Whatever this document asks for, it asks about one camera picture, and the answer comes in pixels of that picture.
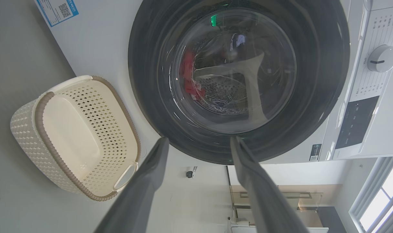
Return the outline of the cream perforated laundry basket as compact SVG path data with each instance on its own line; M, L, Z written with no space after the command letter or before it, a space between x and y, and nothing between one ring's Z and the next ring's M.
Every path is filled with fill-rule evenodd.
M20 107L11 132L36 167L61 189L98 202L114 198L138 170L141 145L119 94L106 79L69 79Z

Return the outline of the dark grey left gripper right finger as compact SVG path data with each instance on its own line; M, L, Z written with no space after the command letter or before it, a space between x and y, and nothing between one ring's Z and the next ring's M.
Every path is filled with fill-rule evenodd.
M309 233L244 141L230 138L237 178L247 190L257 233Z

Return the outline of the dark washing machine control display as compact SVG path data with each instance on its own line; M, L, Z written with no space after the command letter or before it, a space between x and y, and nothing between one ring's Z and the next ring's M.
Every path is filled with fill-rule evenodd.
M379 96L349 102L337 138L336 149L363 142Z

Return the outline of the stainless steel washing machine drum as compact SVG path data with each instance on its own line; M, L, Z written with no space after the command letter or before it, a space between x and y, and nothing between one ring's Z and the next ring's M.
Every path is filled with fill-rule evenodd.
M185 48L195 53L192 77L206 93L200 100L193 100L185 92L180 75L184 92L218 115L243 115L257 109L260 102L253 99L260 97L258 73L264 53L250 49L250 43L242 33L221 33L192 41Z

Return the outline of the glass fronted wooden cabinet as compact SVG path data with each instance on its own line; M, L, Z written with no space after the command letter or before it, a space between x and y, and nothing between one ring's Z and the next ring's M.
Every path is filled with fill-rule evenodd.
M257 233L247 190L238 183L234 166L226 166L232 200L230 233ZM291 209L310 233L347 233L334 207L341 184L279 185Z

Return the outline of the red and white garment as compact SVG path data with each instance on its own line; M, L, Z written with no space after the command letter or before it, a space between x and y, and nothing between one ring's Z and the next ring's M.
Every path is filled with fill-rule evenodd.
M200 100L205 96L205 89L201 84L197 83L193 77L195 53L191 49L184 52L182 61L180 63L180 75L184 78L184 89L187 94L195 101Z

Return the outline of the white washing machine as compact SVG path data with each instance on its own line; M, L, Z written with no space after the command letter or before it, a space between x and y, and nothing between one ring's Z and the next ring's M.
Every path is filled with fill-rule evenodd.
M393 0L340 1L348 23L350 57L337 102L322 125L304 142L275 158L259 161L262 164L393 157L393 68L378 73L367 67L374 49L381 45L393 46ZM99 76L114 86L130 113L142 151L149 152L155 142L165 136L160 136L143 115L130 82L130 34L142 2L74 0L78 15L54 27L47 25L75 75ZM336 149L348 103L377 96L379 99L363 142ZM322 144L319 161L309 161L314 144ZM169 152L171 164L217 164L193 158L172 145Z

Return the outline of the round glass washing machine door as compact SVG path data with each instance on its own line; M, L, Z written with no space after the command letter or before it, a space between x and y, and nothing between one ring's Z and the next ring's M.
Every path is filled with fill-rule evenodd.
M264 53L260 102L243 115L218 115L183 89L187 45L242 33ZM129 75L149 124L180 152L233 165L230 138L259 161L304 142L326 120L347 78L350 36L340 0L143 0L133 22Z

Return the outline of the small black QR sticker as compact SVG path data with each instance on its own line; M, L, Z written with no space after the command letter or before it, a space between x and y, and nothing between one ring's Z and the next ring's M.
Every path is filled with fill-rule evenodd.
M319 161L322 144L314 144L311 149L309 161Z

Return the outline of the white framed window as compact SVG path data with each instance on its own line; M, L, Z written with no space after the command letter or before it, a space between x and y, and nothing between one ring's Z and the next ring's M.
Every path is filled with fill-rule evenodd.
M393 233L393 157L377 159L349 214L358 233Z

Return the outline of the white round control knob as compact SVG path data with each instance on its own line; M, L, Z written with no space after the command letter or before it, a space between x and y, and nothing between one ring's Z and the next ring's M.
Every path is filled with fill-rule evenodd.
M369 71L384 73L393 68L393 46L381 45L368 57Z

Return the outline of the blue energy label sticker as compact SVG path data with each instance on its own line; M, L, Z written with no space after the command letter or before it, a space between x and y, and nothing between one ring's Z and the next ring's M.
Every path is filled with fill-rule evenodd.
M74 0L35 0L50 27L79 14Z

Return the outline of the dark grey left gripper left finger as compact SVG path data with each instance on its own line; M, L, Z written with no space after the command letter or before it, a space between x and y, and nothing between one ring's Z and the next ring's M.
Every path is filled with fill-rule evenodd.
M169 139L161 137L94 233L146 233L155 192L163 183Z

